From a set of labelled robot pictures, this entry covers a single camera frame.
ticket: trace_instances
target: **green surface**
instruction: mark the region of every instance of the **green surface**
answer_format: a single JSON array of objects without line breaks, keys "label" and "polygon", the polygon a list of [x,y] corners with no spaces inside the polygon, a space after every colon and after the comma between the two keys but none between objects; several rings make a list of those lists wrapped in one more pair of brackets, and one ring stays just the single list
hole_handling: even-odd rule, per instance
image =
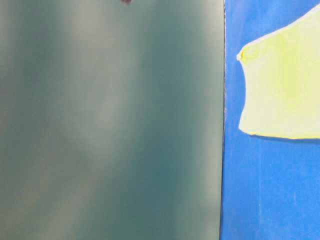
[{"label": "green surface", "polygon": [[218,239],[223,1],[0,0],[0,239]]}]

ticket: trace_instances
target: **blue surface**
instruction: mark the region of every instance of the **blue surface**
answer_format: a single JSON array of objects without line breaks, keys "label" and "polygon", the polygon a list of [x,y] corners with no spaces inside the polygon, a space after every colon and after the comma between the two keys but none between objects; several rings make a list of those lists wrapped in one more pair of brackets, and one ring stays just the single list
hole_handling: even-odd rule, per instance
[{"label": "blue surface", "polygon": [[241,48],[303,16],[319,0],[226,0],[226,119],[222,240],[320,239],[320,140],[249,136],[238,129]]}]

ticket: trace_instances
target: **paper cutout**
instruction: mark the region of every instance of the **paper cutout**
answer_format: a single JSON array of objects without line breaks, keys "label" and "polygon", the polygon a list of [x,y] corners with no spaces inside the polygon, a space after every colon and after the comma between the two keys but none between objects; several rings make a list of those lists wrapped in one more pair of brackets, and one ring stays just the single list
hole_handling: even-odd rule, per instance
[{"label": "paper cutout", "polygon": [[250,135],[320,138],[320,4],[237,55],[245,76],[239,129]]}]

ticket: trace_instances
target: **blue background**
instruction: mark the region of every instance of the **blue background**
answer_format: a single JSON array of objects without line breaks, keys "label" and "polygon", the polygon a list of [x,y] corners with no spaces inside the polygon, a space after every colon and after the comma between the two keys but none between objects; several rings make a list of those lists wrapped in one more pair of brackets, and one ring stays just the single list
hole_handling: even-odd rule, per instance
[{"label": "blue background", "polygon": [[319,0],[226,0],[222,240],[320,239],[320,140],[249,136],[238,129],[241,48],[306,14]]}]

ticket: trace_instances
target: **yellow paper cutout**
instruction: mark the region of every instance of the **yellow paper cutout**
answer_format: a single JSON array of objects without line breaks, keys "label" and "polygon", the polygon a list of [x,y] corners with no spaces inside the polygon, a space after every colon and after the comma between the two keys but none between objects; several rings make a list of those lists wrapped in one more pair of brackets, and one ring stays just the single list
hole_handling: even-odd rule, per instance
[{"label": "yellow paper cutout", "polygon": [[320,4],[290,25],[245,45],[239,129],[250,135],[320,138]]}]

